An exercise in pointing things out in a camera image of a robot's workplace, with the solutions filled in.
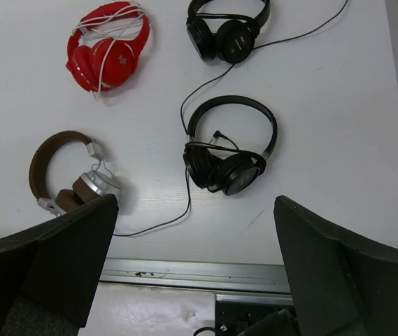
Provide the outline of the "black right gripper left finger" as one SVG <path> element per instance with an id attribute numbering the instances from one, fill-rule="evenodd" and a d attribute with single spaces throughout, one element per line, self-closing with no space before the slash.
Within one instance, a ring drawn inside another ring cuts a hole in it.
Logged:
<path id="1" fill-rule="evenodd" d="M 113 195 L 0 239 L 0 335 L 85 327 L 118 217 Z"/>

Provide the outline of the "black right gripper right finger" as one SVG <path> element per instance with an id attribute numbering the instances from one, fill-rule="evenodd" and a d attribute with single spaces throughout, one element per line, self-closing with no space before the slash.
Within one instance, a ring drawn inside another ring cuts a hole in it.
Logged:
<path id="1" fill-rule="evenodd" d="M 398 335 L 398 248 L 286 196 L 273 214 L 302 335 Z"/>

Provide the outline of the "brown silver headphones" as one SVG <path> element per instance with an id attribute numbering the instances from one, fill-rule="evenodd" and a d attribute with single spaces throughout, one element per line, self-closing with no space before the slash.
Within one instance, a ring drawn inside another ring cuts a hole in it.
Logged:
<path id="1" fill-rule="evenodd" d="M 55 216 L 104 195 L 118 200 L 122 194 L 101 145 L 75 130 L 53 134 L 36 149 L 28 179 L 36 203 Z"/>

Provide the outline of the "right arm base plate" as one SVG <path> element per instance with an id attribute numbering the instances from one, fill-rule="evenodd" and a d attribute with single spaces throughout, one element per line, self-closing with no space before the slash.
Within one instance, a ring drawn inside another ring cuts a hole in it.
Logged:
<path id="1" fill-rule="evenodd" d="M 195 335 L 300 335 L 290 295 L 216 295 L 215 318 Z"/>

